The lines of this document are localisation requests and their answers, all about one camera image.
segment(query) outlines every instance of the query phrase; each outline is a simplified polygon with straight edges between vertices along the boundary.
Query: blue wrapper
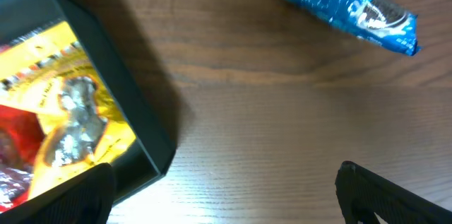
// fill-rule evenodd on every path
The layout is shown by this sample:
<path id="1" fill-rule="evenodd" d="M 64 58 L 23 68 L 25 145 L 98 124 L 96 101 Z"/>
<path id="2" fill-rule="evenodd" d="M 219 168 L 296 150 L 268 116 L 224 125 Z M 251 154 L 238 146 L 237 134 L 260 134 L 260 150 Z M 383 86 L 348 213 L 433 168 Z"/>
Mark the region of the blue wrapper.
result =
<path id="1" fill-rule="evenodd" d="M 288 0 L 335 28 L 394 52 L 415 55 L 417 16 L 388 0 Z"/>

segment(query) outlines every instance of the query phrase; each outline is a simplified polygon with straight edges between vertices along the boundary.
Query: candy wrapper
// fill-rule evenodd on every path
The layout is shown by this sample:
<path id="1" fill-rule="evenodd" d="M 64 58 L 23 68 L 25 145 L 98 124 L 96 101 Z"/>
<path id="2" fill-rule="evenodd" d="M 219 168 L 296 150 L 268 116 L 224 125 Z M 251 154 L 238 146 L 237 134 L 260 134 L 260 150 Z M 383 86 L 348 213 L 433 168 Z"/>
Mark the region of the candy wrapper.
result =
<path id="1" fill-rule="evenodd" d="M 394 52 L 420 51 L 416 18 L 389 0 L 288 0 L 309 10 L 334 28 Z"/>
<path id="2" fill-rule="evenodd" d="M 136 139 L 67 22 L 26 36 L 0 53 L 0 211 L 113 162 Z"/>

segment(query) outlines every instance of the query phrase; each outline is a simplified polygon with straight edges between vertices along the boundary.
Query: wooden table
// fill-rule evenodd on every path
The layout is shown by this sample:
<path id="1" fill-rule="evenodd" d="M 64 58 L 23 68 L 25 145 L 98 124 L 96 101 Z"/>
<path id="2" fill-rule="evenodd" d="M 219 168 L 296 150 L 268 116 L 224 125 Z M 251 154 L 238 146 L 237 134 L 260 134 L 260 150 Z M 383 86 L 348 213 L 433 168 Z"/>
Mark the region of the wooden table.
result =
<path id="1" fill-rule="evenodd" d="M 179 144 L 110 223 L 343 223 L 344 160 L 452 209 L 452 0 L 394 0 L 416 57 L 282 0 L 81 1 Z"/>

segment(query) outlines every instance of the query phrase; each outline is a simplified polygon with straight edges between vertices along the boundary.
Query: cookie image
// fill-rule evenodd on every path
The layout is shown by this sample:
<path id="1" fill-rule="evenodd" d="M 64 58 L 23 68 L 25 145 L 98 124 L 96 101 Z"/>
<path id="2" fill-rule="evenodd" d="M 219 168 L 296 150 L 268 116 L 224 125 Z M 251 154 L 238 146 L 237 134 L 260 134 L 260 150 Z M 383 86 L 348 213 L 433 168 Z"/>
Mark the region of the cookie image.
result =
<path id="1" fill-rule="evenodd" d="M 367 27 L 371 30 L 396 28 L 408 20 L 408 12 L 389 0 L 372 0 L 364 7 L 363 13 L 367 15 Z"/>

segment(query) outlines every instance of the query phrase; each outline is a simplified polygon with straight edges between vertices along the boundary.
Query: open box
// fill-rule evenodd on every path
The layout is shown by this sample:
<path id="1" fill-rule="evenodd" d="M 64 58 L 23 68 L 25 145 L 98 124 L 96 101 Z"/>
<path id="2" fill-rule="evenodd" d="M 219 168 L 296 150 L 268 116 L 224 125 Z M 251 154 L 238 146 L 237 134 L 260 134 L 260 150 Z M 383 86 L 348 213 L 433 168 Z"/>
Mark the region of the open box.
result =
<path id="1" fill-rule="evenodd" d="M 49 59 L 51 65 L 39 65 L 43 60 L 47 62 Z M 23 65 L 31 68 L 36 64 L 39 66 L 36 66 L 35 70 L 28 69 L 30 75 L 24 75 L 16 69 Z M 58 71 L 59 68 L 69 67 L 68 64 L 69 69 Z M 12 71 L 17 71 L 20 75 L 11 74 Z M 16 93 L 26 89 L 26 94 L 20 93 L 20 97 L 4 100 L 0 98 L 0 104 L 36 113 L 44 133 L 43 143 L 32 163 L 34 170 L 30 172 L 35 172 L 35 176 L 30 189 L 40 187 L 33 184 L 39 177 L 45 177 L 41 184 L 48 184 L 37 192 L 32 192 L 33 196 L 29 199 L 45 194 L 48 189 L 79 175 L 90 166 L 103 162 L 109 162 L 115 173 L 115 203 L 155 182 L 166 173 L 174 156 L 174 143 L 166 137 L 157 117 L 142 98 L 140 90 L 98 20 L 72 0 L 0 0 L 0 77 L 0 81 L 4 83 L 1 87 L 7 95 L 10 89 L 14 89 Z M 39 87 L 35 86 L 38 81 L 42 83 Z M 68 98 L 72 105 L 75 105 L 77 96 L 81 94 L 76 90 L 73 95 L 63 93 L 67 85 L 73 88 L 83 85 L 83 89 L 92 91 L 92 98 L 84 101 L 92 100 L 92 105 L 95 105 L 95 122 L 91 118 L 88 119 L 91 125 L 86 125 L 88 129 L 79 128 L 79 134 L 68 132 L 72 130 L 68 129 L 69 126 L 64 122 L 53 122 L 52 119 L 46 118 L 62 117 L 58 119 L 66 121 L 75 116 L 76 111 L 69 110 L 77 110 L 78 106 L 72 109 L 66 101 Z M 98 95 L 102 89 L 105 89 L 103 95 Z M 109 116 L 111 110 L 117 110 L 118 114 Z M 98 132 L 91 133 L 90 128 L 94 126 L 92 124 L 97 122 L 101 124 L 96 127 Z M 63 138 L 68 136 L 71 142 L 77 142 L 77 138 L 81 138 L 84 144 L 80 144 L 89 146 L 89 151 L 61 157 L 61 152 L 67 150 Z M 48 157 L 49 149 L 56 149 L 51 158 Z M 79 156 L 79 159 L 75 160 L 74 154 L 82 157 Z M 85 163 L 83 169 L 71 169 L 71 174 L 68 175 L 69 171 L 65 170 L 79 163 Z M 61 172 L 66 173 L 55 179 L 59 182 L 49 182 L 53 179 L 52 175 Z"/>

